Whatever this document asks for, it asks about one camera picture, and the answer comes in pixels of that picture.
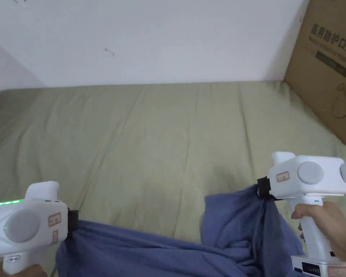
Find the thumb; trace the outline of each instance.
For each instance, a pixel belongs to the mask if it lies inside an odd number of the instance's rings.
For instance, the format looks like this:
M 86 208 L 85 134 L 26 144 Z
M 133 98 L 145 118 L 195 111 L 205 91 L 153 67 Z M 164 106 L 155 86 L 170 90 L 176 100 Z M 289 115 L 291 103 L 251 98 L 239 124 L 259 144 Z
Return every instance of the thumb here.
M 292 219 L 300 219 L 303 216 L 310 216 L 312 218 L 315 215 L 321 213 L 323 208 L 320 205 L 310 205 L 310 204 L 297 204 L 295 206 L 295 211 L 292 213 Z

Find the white handheld gripper device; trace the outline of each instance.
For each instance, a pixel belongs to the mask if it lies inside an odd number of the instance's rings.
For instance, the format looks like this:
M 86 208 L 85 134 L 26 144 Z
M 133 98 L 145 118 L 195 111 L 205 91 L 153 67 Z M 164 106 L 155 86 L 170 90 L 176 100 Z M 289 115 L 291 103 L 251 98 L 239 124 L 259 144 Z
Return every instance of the white handheld gripper device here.
M 66 239 L 68 208 L 57 199 L 58 189 L 57 182 L 36 183 L 24 199 L 0 202 L 0 257 L 6 274 L 41 263 L 45 246 Z
M 346 164 L 341 158 L 295 156 L 291 152 L 272 154 L 274 167 L 267 178 L 258 180 L 258 193 L 285 199 L 295 210 L 299 203 L 323 205 L 324 196 L 346 194 Z M 300 220 L 308 256 L 292 256 L 297 272 L 311 276 L 346 277 L 346 263 L 335 257 L 330 242 L 311 217 Z

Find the white wall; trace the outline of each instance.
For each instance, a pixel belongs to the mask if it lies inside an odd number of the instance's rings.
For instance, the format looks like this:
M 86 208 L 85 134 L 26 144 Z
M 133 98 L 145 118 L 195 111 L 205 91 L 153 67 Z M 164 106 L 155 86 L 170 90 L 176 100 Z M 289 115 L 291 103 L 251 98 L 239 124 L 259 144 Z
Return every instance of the white wall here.
M 307 0 L 0 0 L 0 90 L 282 79 Z

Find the cardboard box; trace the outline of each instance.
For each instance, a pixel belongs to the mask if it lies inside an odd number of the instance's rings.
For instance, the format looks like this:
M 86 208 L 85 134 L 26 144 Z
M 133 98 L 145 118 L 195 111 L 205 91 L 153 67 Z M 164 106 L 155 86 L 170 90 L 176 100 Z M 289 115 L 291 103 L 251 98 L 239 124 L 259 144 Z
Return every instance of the cardboard box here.
M 284 81 L 346 144 L 346 0 L 311 0 Z

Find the display screen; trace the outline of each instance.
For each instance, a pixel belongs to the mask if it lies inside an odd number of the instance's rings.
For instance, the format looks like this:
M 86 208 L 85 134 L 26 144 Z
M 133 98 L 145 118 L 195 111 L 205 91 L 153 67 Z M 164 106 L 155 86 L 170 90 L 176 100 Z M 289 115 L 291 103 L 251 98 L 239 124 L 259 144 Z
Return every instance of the display screen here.
M 315 264 L 302 263 L 302 271 L 315 276 L 320 276 L 320 268 Z

